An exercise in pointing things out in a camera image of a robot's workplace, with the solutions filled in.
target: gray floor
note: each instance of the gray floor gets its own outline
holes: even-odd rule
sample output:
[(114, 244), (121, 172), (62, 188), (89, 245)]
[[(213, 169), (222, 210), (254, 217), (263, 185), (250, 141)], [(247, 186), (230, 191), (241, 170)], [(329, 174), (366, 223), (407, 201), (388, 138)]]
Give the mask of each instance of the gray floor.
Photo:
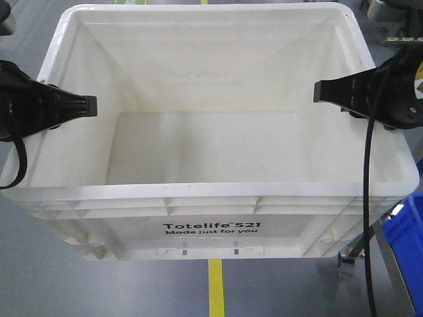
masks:
[[(17, 63), (31, 77), (37, 76), (55, 25), (67, 7), (113, 3), (10, 2), (18, 32), (0, 39), (0, 59)], [(358, 2), (345, 1), (353, 8)], [(380, 30), (372, 30), (357, 14), (373, 58), (380, 64), (392, 52), (380, 48)], [(422, 134), (409, 133), (410, 145), (415, 146)], [(0, 144), (0, 166), (9, 146)], [(207, 261), (88, 262), (3, 196), (0, 210), (0, 316), (209, 315)], [(403, 316), (375, 241), (372, 250), (379, 315)], [(369, 316), (364, 263), (357, 264), (350, 279), (338, 278), (336, 264), (335, 258), (225, 260), (226, 316)]]

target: white plastic crate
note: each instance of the white plastic crate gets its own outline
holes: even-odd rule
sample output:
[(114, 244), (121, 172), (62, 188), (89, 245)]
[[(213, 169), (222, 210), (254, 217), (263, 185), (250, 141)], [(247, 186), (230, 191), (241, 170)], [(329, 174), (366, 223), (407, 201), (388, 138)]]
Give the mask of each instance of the white plastic crate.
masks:
[[(27, 138), (4, 194), (89, 259), (333, 256), (362, 231), (367, 122), (313, 87), (372, 67), (335, 3), (71, 8), (38, 80), (98, 117)], [(371, 221), (417, 183), (377, 124)]]

